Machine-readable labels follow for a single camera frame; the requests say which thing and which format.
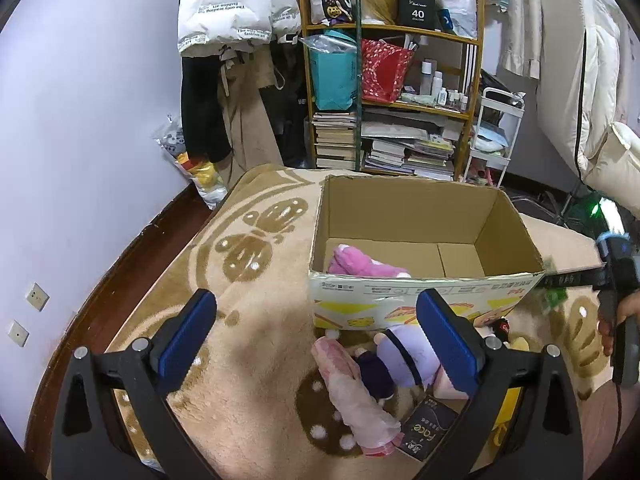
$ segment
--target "hand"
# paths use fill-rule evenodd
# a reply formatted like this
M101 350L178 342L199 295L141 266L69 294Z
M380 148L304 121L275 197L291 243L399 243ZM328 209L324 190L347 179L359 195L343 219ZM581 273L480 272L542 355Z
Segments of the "hand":
M616 313L616 323L621 324L629 316L636 316L638 318L638 326L640 326L640 292L634 292L620 302ZM615 335L613 327L609 321L600 317L600 313L598 313L598 319L598 332L602 336L604 355L609 357L613 354L613 339Z

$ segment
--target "blue gripper pad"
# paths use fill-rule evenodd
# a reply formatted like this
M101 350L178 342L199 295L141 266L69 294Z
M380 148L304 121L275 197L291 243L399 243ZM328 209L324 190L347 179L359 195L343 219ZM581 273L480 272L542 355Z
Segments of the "blue gripper pad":
M167 394L182 386L198 350L216 320L216 297L199 288L180 314L167 319L151 340L149 364L158 374L156 389Z
M467 319L456 316L434 288L420 293L415 313L451 384L471 397L484 367L482 337Z

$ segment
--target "red gift bag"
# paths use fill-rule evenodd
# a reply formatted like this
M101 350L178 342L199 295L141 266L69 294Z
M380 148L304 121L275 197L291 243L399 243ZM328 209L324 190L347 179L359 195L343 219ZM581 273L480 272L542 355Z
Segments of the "red gift bag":
M362 40L362 97L393 103L400 97L412 50L381 41Z

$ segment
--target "white bottle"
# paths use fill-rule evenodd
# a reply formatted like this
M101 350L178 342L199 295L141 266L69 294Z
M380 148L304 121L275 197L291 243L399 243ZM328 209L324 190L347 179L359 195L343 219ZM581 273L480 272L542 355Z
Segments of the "white bottle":
M447 89L442 88L440 93L438 94L438 104L440 106L445 106L447 104Z
M420 82L420 95L431 95L431 82L433 75L431 74L431 63L422 62L422 80Z
M431 83L431 95L437 99L442 90L442 72L435 72L433 74L433 82Z

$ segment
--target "stack of books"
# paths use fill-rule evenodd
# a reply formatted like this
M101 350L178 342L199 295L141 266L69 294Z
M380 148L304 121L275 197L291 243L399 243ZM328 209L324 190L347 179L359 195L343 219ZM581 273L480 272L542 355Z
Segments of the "stack of books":
M430 135L423 139L373 140L365 159L365 168L413 174L435 180L453 180L453 145L446 139Z
M355 112L316 112L316 166L318 168L355 169Z

